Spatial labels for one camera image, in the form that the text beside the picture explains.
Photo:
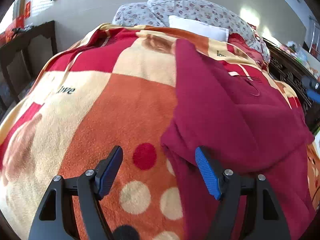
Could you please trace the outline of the floral quilt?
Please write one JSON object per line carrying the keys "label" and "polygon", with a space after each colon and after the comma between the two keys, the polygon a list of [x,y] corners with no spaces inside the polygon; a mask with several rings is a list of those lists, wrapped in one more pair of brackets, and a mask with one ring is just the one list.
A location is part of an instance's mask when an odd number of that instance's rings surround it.
{"label": "floral quilt", "polygon": [[226,28],[230,35],[232,33],[241,35],[249,46],[257,40],[261,44],[265,63],[270,62],[270,51],[255,27],[236,13],[207,0],[147,0],[124,4],[118,8],[112,24],[127,27],[135,25],[168,27],[170,15]]}

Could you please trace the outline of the red heart cushion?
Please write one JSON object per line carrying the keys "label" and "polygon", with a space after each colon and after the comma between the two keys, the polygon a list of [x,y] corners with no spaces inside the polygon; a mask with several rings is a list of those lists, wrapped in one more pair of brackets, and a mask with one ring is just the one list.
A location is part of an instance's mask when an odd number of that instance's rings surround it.
{"label": "red heart cushion", "polygon": [[244,54],[246,54],[248,57],[250,57],[260,65],[265,63],[261,44],[257,40],[255,40],[253,44],[249,46],[241,35],[232,33],[231,35],[229,35],[228,43],[238,47],[242,51],[241,55],[243,57],[245,57]]}

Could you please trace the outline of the dark wooden side table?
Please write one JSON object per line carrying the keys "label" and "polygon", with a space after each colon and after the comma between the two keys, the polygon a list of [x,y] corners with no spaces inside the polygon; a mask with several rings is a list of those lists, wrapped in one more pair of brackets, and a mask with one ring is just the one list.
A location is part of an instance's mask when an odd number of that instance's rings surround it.
{"label": "dark wooden side table", "polygon": [[28,31],[20,32],[16,38],[1,46],[1,73],[9,89],[10,96],[16,103],[19,103],[20,99],[10,78],[8,66],[13,62],[16,53],[20,53],[29,79],[32,79],[34,72],[31,66],[28,47],[32,39],[38,36],[50,39],[52,55],[56,55],[57,43],[54,20],[32,27]]}

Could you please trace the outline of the dark carved wooden headboard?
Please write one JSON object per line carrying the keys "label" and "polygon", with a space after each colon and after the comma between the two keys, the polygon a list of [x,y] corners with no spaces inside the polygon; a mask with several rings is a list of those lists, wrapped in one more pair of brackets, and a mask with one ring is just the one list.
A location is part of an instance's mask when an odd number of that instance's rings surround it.
{"label": "dark carved wooden headboard", "polygon": [[319,128],[319,104],[307,96],[306,88],[303,87],[301,79],[308,76],[314,80],[314,76],[292,56],[278,48],[271,41],[264,39],[270,51],[269,72],[275,79],[290,85],[301,103],[305,122],[311,132],[315,133]]}

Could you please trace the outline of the maroon fleece garment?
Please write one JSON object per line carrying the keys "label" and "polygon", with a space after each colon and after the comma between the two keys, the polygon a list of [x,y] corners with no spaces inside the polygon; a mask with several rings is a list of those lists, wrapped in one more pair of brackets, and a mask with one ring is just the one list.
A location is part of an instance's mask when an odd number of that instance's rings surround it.
{"label": "maroon fleece garment", "polygon": [[204,239],[218,202],[205,186],[195,150],[239,174],[264,174],[298,239],[314,217],[307,146],[314,140],[296,99],[286,100],[262,72],[246,72],[177,40],[177,106],[161,137],[180,191],[187,239]]}

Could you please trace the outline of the orange red patterned blanket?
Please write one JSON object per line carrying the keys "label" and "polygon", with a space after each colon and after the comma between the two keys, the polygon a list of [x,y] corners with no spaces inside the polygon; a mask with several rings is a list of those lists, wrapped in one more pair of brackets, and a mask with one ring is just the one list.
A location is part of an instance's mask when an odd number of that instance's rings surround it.
{"label": "orange red patterned blanket", "polygon": [[[161,145],[177,106],[177,40],[244,72],[259,70],[302,110],[294,90],[270,77],[268,64],[228,42],[179,29],[102,24],[52,57],[1,124],[1,211],[21,239],[55,175],[78,176],[116,145],[124,159],[101,202],[115,236],[187,239],[177,179]],[[312,143],[307,179],[316,213],[319,159]]]}

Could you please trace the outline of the white pillow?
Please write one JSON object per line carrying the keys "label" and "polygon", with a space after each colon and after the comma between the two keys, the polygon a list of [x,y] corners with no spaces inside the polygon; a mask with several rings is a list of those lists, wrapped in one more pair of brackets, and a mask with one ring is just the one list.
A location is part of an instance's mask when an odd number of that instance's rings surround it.
{"label": "white pillow", "polygon": [[229,30],[226,28],[215,27],[200,21],[185,19],[174,15],[170,15],[168,20],[169,27],[171,28],[189,31],[221,42],[227,42],[229,38]]}

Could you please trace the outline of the red box on table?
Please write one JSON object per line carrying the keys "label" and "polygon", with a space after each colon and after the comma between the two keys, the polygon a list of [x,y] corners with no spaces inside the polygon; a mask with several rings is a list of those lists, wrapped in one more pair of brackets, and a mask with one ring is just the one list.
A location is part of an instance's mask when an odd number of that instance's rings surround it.
{"label": "red box on table", "polygon": [[1,44],[8,43],[9,41],[12,40],[12,37],[14,35],[13,29],[16,28],[24,28],[24,17],[19,16],[15,18],[11,24],[7,26],[5,31],[1,33]]}

